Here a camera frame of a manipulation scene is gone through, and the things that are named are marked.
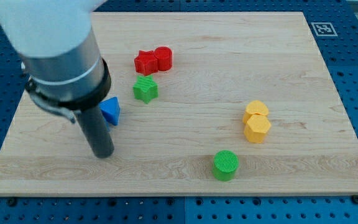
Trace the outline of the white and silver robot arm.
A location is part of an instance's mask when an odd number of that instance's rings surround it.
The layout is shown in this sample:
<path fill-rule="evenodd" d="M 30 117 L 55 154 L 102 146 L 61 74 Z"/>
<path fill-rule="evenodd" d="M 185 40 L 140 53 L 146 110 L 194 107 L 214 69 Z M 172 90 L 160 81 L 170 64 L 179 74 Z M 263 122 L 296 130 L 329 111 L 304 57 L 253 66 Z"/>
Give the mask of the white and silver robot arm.
<path fill-rule="evenodd" d="M 30 76 L 27 92 L 44 111 L 74 122 L 109 91 L 91 24 L 105 1 L 0 0 L 0 25 Z"/>

